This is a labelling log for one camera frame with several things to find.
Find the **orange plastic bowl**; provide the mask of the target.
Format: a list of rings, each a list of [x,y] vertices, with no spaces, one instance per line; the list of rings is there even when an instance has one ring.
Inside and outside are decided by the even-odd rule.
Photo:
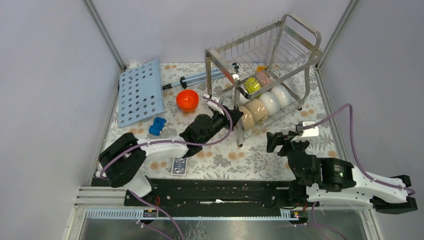
[[[184,89],[176,96],[176,104],[183,112],[193,112],[199,104],[199,95],[191,89]]]

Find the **stainless steel dish rack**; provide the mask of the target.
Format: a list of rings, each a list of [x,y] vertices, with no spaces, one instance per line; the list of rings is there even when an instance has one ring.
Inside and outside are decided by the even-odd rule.
[[[244,120],[236,124],[236,142],[244,142],[295,111],[301,111],[310,91],[311,67],[323,53],[319,30],[289,12],[281,18],[240,35],[231,41],[205,50],[207,92],[212,93],[212,68],[220,70],[230,86],[220,95],[229,97],[235,107],[262,103],[264,116],[253,118],[253,126]]]

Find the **white ribbed bowl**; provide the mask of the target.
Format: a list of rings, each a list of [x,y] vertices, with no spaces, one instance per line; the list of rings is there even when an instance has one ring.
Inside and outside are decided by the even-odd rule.
[[[293,101],[288,90],[281,85],[274,86],[270,92],[275,96],[281,108],[287,108]]]
[[[278,103],[276,97],[269,91],[262,93],[258,99],[265,106],[269,116],[274,116],[281,110],[280,104]]]

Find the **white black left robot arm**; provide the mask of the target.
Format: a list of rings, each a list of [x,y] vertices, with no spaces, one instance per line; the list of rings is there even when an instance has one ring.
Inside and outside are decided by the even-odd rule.
[[[154,140],[137,139],[127,132],[105,149],[99,156],[102,180],[107,180],[112,188],[123,187],[135,194],[144,206],[152,204],[155,192],[149,178],[139,172],[146,160],[183,159],[196,155],[203,147],[219,144],[223,139],[212,142],[212,138],[222,129],[231,132],[242,118],[240,110],[213,110],[213,115],[200,114],[188,127],[174,138]]]

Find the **beige floral bowl front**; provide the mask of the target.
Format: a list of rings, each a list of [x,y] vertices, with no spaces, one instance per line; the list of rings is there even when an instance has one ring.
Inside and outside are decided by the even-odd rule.
[[[239,106],[238,109],[243,113],[242,121],[243,129],[245,131],[252,129],[255,126],[255,121],[252,113],[244,106]]]

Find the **beige floral bowl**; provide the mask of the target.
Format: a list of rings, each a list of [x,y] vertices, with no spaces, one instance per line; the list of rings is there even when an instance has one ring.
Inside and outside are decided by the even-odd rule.
[[[244,106],[239,106],[238,109],[243,113],[242,121],[243,129],[245,131],[252,129],[255,126],[255,121],[252,113]]]
[[[255,123],[268,119],[268,112],[265,105],[258,99],[249,101],[245,106],[250,111]]]

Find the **white ceramic bowl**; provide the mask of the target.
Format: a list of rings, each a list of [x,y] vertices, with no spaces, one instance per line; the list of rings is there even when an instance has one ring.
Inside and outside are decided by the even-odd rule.
[[[239,91],[234,92],[234,105],[243,106],[247,104],[250,100],[245,98]]]

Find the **beige floral bowl rear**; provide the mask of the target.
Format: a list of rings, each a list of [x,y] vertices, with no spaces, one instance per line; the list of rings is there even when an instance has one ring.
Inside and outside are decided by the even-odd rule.
[[[268,112],[265,105],[258,99],[249,101],[245,106],[250,111],[255,123],[268,119]]]

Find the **white ribbed bowl front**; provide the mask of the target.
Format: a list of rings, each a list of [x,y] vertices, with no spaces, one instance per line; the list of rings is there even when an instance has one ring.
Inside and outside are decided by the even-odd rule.
[[[262,93],[258,99],[265,106],[269,116],[274,116],[281,110],[280,104],[278,103],[276,97],[269,91]]]

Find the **yellow green bowl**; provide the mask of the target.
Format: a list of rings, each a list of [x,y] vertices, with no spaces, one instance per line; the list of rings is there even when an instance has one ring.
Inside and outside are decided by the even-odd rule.
[[[254,77],[249,77],[244,82],[243,86],[248,94],[253,94],[262,88],[260,83]]]

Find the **small orange yellow cup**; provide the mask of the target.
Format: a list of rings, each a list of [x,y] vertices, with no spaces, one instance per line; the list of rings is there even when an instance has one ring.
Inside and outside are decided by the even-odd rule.
[[[258,66],[257,68],[256,68],[256,72],[257,73],[260,73],[260,72],[267,72],[268,71],[268,68],[266,67],[266,66]]]

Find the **blue playing card box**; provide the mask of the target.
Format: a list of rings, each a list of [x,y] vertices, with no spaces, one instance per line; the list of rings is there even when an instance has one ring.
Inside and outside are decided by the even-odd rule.
[[[174,158],[172,161],[171,175],[185,177],[187,175],[188,159]]]

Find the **blue toy car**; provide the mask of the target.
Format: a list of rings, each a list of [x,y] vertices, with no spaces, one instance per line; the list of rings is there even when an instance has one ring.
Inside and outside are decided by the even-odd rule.
[[[162,133],[162,130],[165,127],[166,123],[166,119],[162,117],[155,117],[153,120],[153,124],[149,127],[149,134],[159,136]]]

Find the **light blue perforated panel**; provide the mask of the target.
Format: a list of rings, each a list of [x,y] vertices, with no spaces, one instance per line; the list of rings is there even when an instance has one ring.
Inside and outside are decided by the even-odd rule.
[[[164,111],[161,62],[158,58],[120,74],[117,115],[120,128]]]

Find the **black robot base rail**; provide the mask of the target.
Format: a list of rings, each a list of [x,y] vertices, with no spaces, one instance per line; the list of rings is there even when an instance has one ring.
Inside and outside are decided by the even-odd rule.
[[[152,178],[143,200],[177,217],[279,217],[312,207],[293,181]]]

